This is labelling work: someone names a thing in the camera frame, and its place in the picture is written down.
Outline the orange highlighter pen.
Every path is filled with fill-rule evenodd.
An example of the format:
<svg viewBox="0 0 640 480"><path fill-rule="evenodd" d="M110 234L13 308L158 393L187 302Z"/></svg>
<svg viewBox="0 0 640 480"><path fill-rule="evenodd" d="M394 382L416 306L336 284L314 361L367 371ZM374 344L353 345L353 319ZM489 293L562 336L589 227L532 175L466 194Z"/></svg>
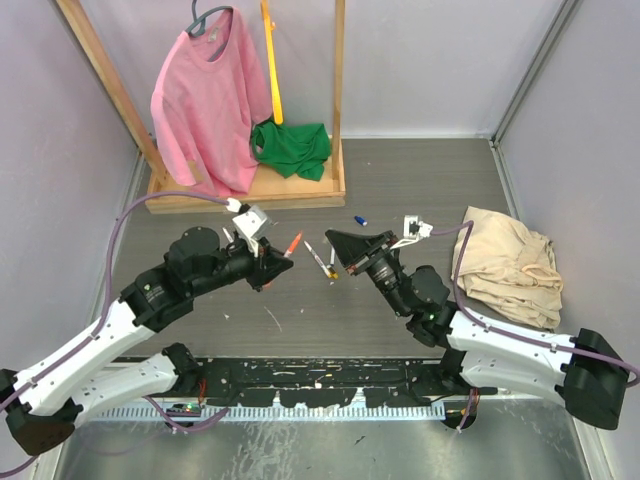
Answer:
<svg viewBox="0 0 640 480"><path fill-rule="evenodd" d="M288 258L291 259L293 253L295 252L297 246L299 245L300 241L302 240L303 237L303 231L299 231L296 236L294 237L294 239L290 242L289 246L284 250L284 251L280 251L277 249L272 248L269 251L270 257L273 257L273 255L284 255ZM267 283L264 285L264 289L269 289L272 284L270 286L267 285Z"/></svg>

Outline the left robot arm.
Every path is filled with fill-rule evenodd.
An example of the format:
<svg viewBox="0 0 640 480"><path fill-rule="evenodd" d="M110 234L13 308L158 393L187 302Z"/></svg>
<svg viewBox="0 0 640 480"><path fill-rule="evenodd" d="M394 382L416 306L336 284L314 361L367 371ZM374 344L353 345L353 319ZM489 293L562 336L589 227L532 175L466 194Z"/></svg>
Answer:
<svg viewBox="0 0 640 480"><path fill-rule="evenodd" d="M201 368L181 343L138 366L100 372L192 312L197 297L241 280L259 291L293 265L266 238L259 239L256 250L240 236L221 247L214 230L187 230L160 265L141 273L77 337L29 369L2 370L1 409L11 436L26 454L38 456L121 403L164 392L191 395L199 387Z"/></svg>

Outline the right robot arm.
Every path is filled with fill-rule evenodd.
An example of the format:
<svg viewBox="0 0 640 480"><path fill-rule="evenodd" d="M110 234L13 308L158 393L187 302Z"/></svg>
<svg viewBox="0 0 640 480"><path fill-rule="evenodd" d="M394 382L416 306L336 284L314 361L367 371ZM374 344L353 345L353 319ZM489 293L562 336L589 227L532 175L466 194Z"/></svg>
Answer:
<svg viewBox="0 0 640 480"><path fill-rule="evenodd" d="M558 404L593 427L618 428L627 388L639 376L600 333L556 334L472 311L432 266L407 274L404 243L391 231L329 229L325 236L345 271L368 275L417 341L444 349L438 379L447 392L515 391Z"/></svg>

